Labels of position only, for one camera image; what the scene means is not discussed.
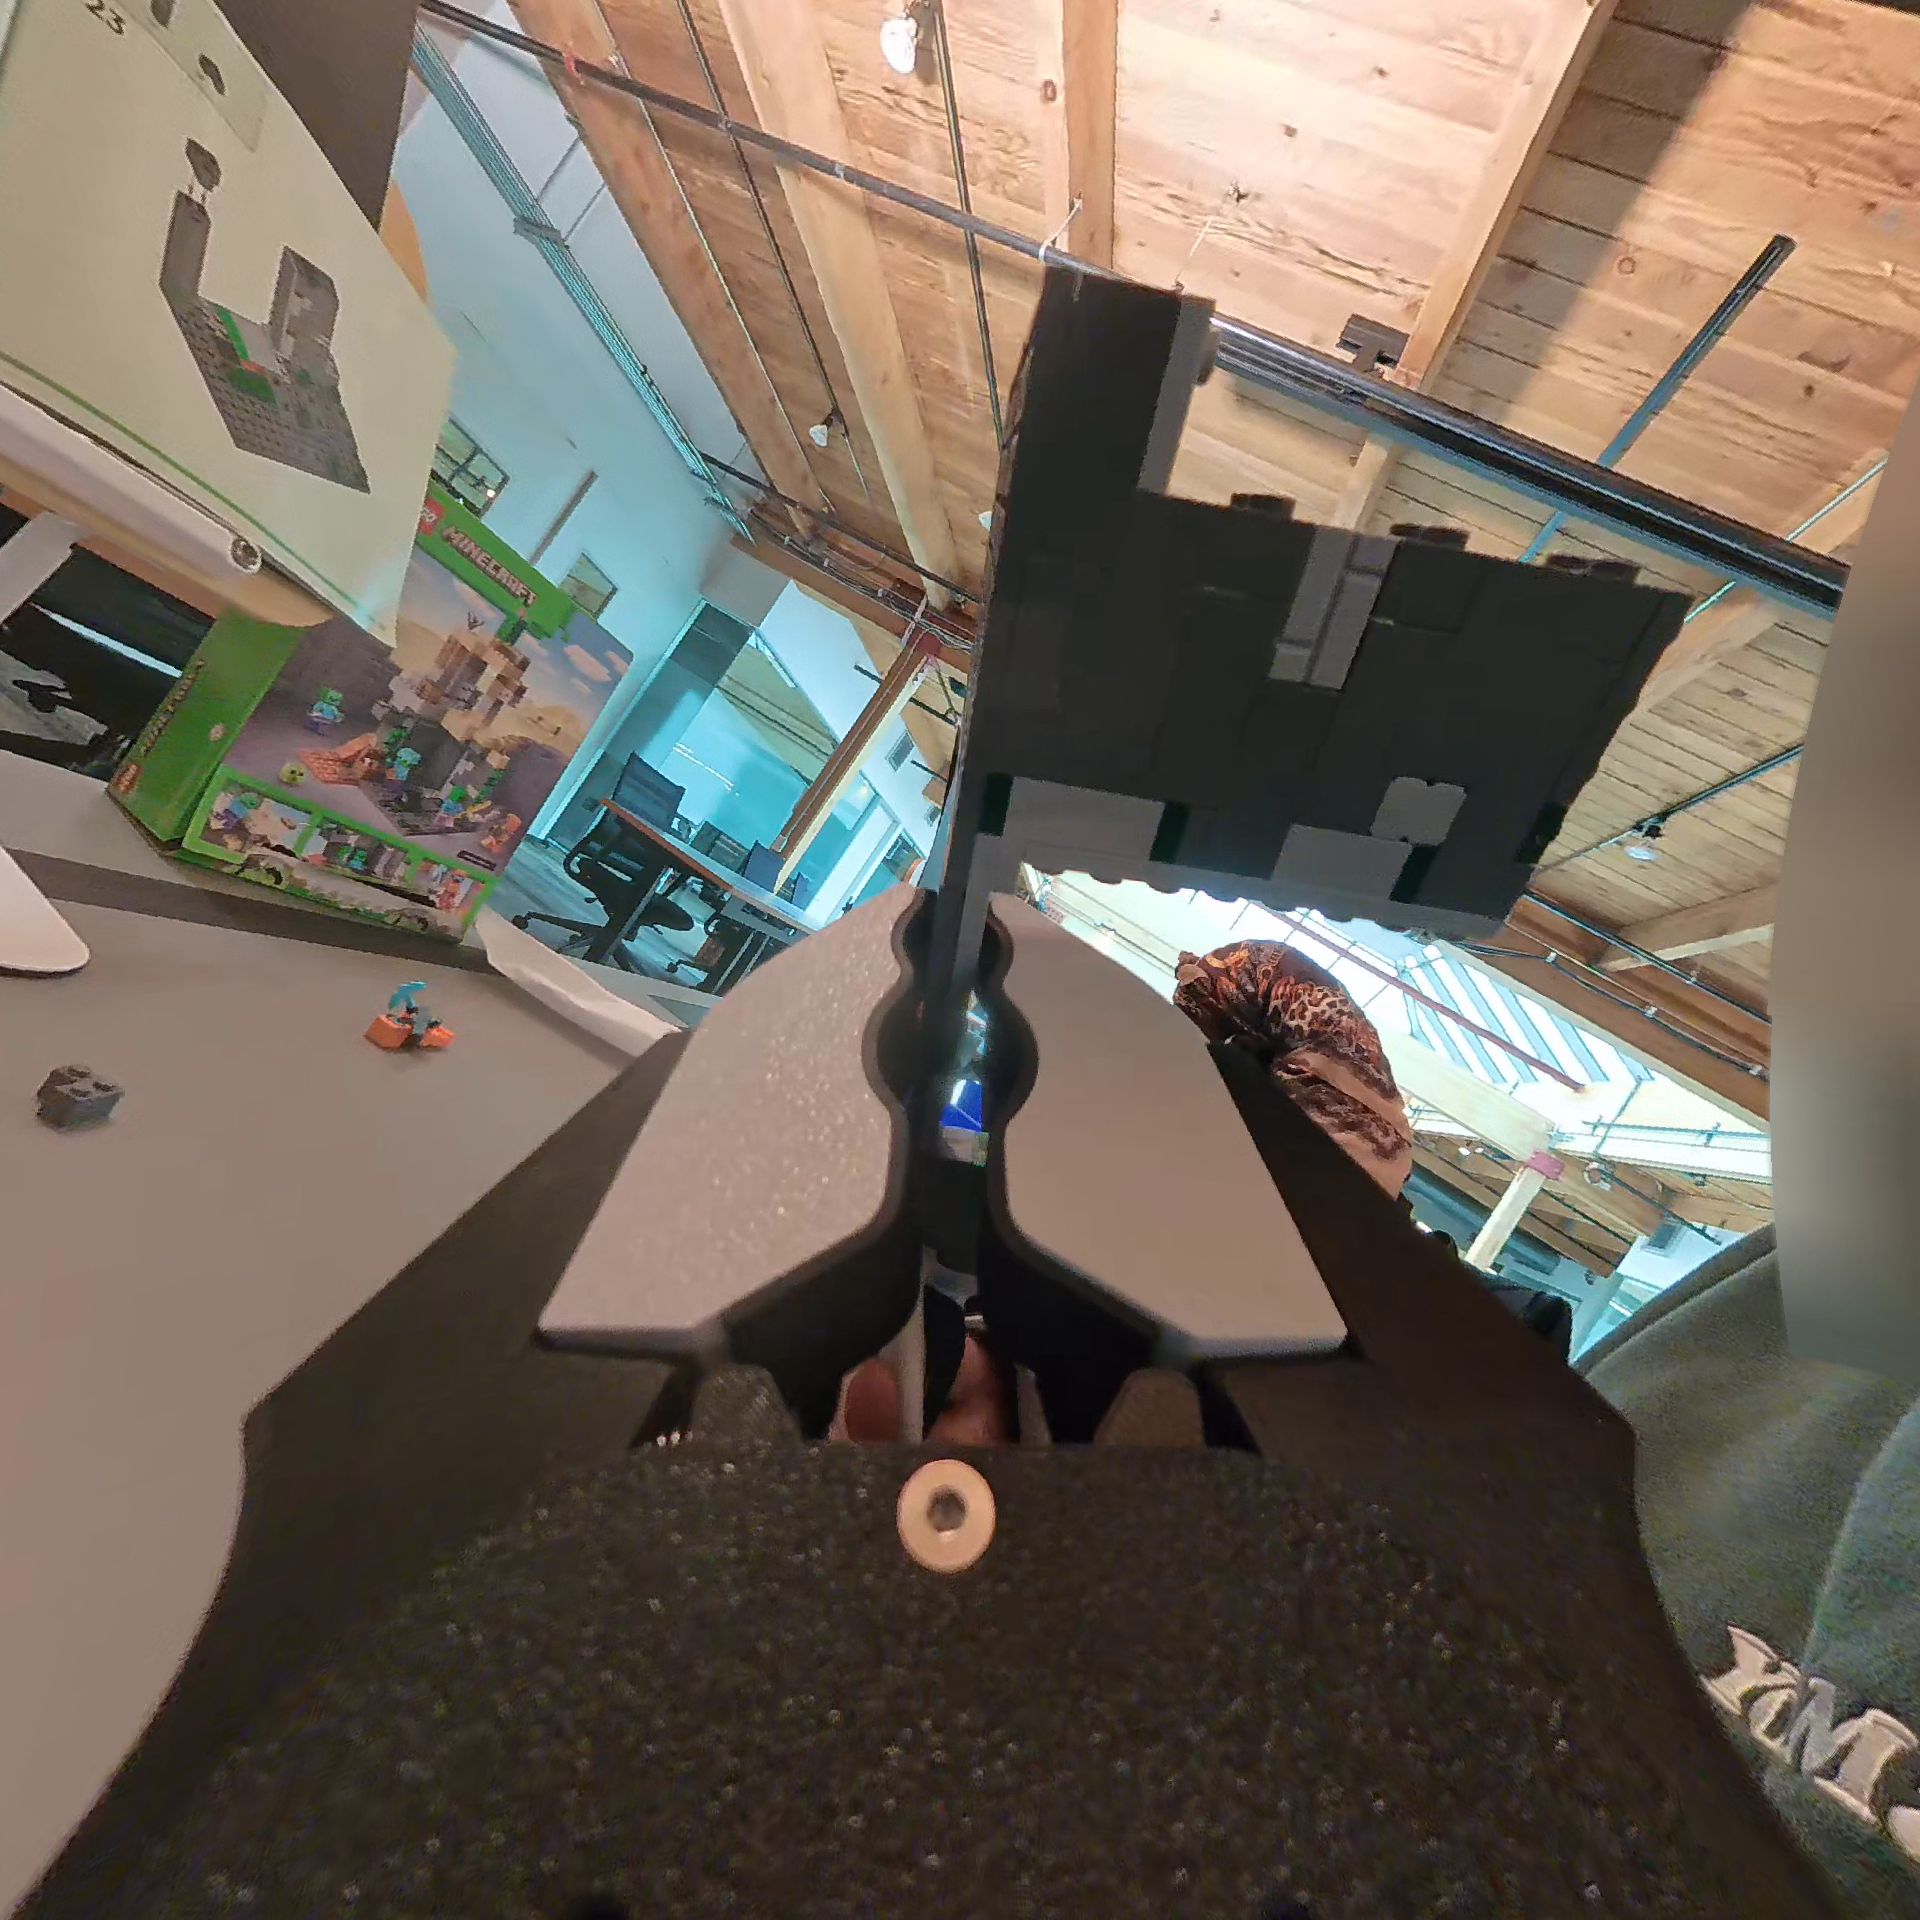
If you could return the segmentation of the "grey brick baseplate build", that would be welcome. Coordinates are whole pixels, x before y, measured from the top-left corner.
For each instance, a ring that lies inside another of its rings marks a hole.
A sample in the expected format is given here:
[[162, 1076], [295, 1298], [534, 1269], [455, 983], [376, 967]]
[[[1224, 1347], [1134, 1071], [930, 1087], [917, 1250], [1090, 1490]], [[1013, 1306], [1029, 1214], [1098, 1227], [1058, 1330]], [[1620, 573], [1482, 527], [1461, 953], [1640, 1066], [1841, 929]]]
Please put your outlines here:
[[1045, 270], [919, 922], [927, 1067], [1022, 866], [1493, 941], [1682, 626], [1626, 562], [1175, 497], [1209, 334], [1205, 300]]

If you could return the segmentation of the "building instruction booklet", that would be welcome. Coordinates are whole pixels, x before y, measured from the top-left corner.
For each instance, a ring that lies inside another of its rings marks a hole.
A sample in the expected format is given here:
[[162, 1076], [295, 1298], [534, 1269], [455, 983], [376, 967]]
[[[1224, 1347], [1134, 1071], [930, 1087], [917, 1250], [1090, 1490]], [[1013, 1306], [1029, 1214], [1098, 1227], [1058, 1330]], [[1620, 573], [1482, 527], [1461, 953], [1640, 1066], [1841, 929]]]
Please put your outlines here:
[[452, 349], [213, 5], [5, 5], [5, 485], [391, 641]]

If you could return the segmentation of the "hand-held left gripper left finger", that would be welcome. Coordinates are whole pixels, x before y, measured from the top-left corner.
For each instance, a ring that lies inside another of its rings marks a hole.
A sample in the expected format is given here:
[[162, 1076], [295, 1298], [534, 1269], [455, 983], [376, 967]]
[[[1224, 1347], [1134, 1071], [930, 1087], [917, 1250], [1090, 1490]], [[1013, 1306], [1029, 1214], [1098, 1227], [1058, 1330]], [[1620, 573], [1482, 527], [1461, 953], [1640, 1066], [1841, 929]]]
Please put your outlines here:
[[559, 1351], [758, 1367], [807, 1433], [921, 1297], [921, 1059], [893, 887], [789, 947], [693, 1030], [548, 1297]]

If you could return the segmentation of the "black office chair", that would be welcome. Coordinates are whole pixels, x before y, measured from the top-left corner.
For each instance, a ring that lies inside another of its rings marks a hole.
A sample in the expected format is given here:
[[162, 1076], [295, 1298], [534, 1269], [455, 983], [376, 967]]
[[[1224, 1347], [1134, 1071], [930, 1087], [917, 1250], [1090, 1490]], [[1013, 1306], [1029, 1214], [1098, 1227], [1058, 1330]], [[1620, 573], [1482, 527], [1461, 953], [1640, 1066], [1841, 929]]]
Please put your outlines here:
[[621, 766], [609, 801], [574, 851], [566, 873], [602, 908], [606, 924], [580, 934], [580, 955], [592, 963], [626, 967], [620, 948], [634, 929], [693, 931], [693, 916], [674, 898], [688, 873], [642, 827], [669, 836], [681, 811], [682, 786], [669, 781], [652, 761], [631, 755]]

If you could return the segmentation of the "wooden background table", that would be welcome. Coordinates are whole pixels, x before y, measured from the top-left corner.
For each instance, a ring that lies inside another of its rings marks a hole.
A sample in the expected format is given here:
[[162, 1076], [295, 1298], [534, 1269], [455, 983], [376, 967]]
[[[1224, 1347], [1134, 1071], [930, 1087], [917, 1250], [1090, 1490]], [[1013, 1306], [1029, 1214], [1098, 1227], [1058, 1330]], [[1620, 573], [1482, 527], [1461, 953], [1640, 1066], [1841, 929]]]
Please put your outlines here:
[[652, 901], [653, 892], [664, 885], [664, 877], [672, 873], [690, 876], [703, 883], [717, 898], [712, 924], [719, 929], [714, 938], [721, 945], [721, 953], [717, 963], [703, 970], [703, 991], [726, 994], [744, 974], [753, 972], [776, 948], [802, 941], [818, 931], [816, 922], [810, 922], [792, 902], [781, 901], [780, 893], [761, 890], [737, 871], [712, 866], [703, 855], [696, 855], [664, 827], [642, 821], [642, 817], [613, 801], [601, 801], [598, 809], [606, 825], [617, 825], [620, 833], [629, 838], [642, 841], [656, 855], [657, 876], [652, 887], [647, 887], [632, 906], [621, 908], [613, 924], [593, 939], [590, 948], [593, 963], [613, 961], [620, 967], [626, 967], [617, 953], [640, 925], [642, 906]]

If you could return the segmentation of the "white moulded tray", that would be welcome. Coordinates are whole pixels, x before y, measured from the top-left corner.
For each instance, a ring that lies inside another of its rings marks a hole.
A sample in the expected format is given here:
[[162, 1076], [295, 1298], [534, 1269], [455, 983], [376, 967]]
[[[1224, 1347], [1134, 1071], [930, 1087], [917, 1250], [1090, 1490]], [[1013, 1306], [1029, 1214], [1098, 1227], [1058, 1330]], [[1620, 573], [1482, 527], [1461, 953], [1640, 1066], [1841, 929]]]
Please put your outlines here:
[[88, 948], [53, 901], [2, 849], [2, 950], [6, 977], [72, 977], [88, 965]]

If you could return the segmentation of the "grey desk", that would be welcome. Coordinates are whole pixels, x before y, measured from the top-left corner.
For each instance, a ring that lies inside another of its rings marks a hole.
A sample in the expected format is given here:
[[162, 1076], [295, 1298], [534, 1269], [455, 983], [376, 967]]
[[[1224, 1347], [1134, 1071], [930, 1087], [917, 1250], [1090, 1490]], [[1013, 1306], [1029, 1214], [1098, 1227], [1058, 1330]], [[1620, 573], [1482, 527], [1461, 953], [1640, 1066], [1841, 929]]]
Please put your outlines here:
[[[160, 1705], [217, 1590], [241, 1426], [631, 1055], [421, 941], [160, 855], [5, 755], [5, 851], [82, 938], [5, 977], [5, 1914]], [[455, 1043], [367, 1023], [421, 978]], [[39, 1122], [45, 1075], [126, 1094]]]

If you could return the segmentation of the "green toy set box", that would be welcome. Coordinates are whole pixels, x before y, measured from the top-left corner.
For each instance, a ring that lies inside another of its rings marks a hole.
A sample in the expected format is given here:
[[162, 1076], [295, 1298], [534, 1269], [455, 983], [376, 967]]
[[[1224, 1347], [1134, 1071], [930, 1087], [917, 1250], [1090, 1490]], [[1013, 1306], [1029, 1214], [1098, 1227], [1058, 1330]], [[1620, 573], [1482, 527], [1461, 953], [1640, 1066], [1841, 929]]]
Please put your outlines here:
[[223, 614], [108, 796], [180, 861], [460, 941], [631, 669], [429, 483], [388, 641]]

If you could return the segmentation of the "black ceiling pipe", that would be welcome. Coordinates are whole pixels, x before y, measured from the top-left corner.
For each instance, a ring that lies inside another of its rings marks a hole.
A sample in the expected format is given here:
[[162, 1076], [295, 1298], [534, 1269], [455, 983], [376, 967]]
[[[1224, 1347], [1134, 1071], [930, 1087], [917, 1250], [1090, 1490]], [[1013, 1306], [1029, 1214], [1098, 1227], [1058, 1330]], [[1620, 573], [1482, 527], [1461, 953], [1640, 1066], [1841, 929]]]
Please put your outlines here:
[[[440, 25], [478, 31], [480, 39], [517, 58], [532, 60], [550, 81], [577, 81], [623, 103], [662, 113], [734, 140], [784, 167], [852, 187], [871, 202], [906, 211], [924, 222], [961, 233], [1038, 267], [1082, 278], [1119, 278], [1116, 270], [1096, 267], [1061, 246], [1025, 238], [1006, 223], [921, 194], [850, 161], [818, 154], [719, 109], [682, 101], [609, 66], [574, 61], [561, 49], [495, 25], [466, 6], [421, 3], [417, 11]], [[1381, 374], [1359, 372], [1353, 361], [1329, 351], [1224, 315], [1214, 315], [1210, 325], [1216, 366], [1262, 394], [1297, 399], [1320, 415], [1362, 427], [1376, 442], [1423, 451], [1441, 465], [1478, 473], [1502, 489], [1562, 511], [1573, 521], [1590, 521], [1637, 543], [1655, 547], [1770, 602], [1801, 607], [1814, 618], [1836, 618], [1839, 611], [1852, 575], [1845, 559], [1822, 556], [1784, 534], [1761, 533], [1753, 523], [1708, 509], [1596, 459], [1578, 459], [1508, 425], [1420, 395]]]

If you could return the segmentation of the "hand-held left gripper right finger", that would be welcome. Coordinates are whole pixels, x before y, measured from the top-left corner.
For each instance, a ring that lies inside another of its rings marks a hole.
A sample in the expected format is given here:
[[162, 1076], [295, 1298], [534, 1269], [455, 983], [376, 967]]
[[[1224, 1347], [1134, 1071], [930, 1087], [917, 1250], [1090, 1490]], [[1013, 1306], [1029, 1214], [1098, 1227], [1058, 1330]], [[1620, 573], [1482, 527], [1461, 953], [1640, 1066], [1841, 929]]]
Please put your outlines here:
[[977, 1301], [1047, 1435], [1092, 1439], [1141, 1371], [1337, 1356], [1349, 1326], [1196, 1027], [1014, 897], [986, 933]]

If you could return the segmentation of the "white plastic bag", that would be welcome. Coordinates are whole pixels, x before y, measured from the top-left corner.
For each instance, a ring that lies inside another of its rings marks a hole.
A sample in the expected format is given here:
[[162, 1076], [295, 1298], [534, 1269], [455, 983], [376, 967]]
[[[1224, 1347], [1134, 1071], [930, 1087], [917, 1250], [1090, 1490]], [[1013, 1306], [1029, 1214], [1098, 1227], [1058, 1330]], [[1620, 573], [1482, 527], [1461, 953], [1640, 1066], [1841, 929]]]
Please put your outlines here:
[[510, 980], [545, 1012], [631, 1059], [682, 1030], [652, 1006], [614, 994], [586, 967], [542, 947], [528, 931], [517, 929], [492, 908], [478, 914], [472, 931], [494, 974]]

